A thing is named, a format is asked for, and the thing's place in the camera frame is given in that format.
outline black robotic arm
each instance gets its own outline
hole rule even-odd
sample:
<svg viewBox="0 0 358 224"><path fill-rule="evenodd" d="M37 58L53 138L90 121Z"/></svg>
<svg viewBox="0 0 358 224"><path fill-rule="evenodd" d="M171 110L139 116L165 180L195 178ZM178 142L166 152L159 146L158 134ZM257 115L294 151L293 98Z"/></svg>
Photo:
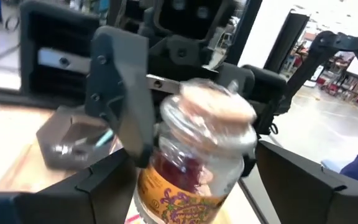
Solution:
<svg viewBox="0 0 358 224"><path fill-rule="evenodd" d="M343 33L335 34L331 31L321 32L316 36L308 52L308 57L296 70L287 83L287 90L281 103L288 111L292 97L310 79L319 65L326 62L338 51L354 52L358 59L358 37Z"/></svg>

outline wooden table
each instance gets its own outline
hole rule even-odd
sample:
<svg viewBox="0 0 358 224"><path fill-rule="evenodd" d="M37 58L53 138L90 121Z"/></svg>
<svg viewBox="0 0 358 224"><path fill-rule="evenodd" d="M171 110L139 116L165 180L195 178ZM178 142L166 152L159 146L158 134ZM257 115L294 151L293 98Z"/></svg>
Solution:
<svg viewBox="0 0 358 224"><path fill-rule="evenodd" d="M37 192L73 174L64 170L50 170L45 166L42 159L35 132L52 113L53 111L0 106L1 126L16 130L8 134L11 137L6 141L7 146L4 150L11 150L8 145L21 147L16 159L11 162L5 174L0 177L0 191ZM35 123L33 121L30 124L28 121L31 117L40 118L39 121L42 122ZM27 144L26 141L20 141L20 138L28 138L29 136L32 139L30 144ZM11 144L10 141L13 140L19 141L21 144ZM126 224L142 223L137 216L136 208L132 203L128 211L128 218L133 220L126 222ZM238 184L233 188L214 221L214 224L228 223L260 224Z"/></svg>

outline jar lid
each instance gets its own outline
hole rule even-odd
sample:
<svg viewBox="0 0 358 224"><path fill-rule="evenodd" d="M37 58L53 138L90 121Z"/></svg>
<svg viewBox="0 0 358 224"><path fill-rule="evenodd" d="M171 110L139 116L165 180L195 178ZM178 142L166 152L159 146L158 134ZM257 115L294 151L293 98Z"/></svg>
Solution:
<svg viewBox="0 0 358 224"><path fill-rule="evenodd" d="M182 83L180 95L167 98L161 109L175 137L199 149L238 154L256 145L253 107L239 94L211 81Z"/></svg>

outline jar label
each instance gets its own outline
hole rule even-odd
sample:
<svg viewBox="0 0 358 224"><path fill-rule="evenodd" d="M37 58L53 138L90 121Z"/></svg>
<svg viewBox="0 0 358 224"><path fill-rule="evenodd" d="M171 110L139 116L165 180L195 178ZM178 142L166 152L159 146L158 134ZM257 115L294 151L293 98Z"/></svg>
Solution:
<svg viewBox="0 0 358 224"><path fill-rule="evenodd" d="M152 166L140 172L137 187L145 206L165 223L211 223L227 197L201 196L181 190Z"/></svg>

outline floor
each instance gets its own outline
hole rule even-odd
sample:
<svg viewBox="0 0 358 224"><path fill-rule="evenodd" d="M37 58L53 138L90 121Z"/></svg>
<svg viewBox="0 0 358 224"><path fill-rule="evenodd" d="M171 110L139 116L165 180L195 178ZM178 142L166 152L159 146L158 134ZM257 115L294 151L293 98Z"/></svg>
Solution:
<svg viewBox="0 0 358 224"><path fill-rule="evenodd" d="M358 155L358 107L318 88L302 87L288 113L274 119L278 134L262 139L320 163L351 161ZM243 179L269 224L280 224L258 168Z"/></svg>
<svg viewBox="0 0 358 224"><path fill-rule="evenodd" d="M4 21L11 15L16 14L12 7L2 6L2 17ZM0 23L0 53L16 46L19 43L19 32L7 32L4 25ZM6 57L0 59L0 87L20 88L19 77L19 51L16 50Z"/></svg>
<svg viewBox="0 0 358 224"><path fill-rule="evenodd" d="M52 111L0 105L0 180Z"/></svg>

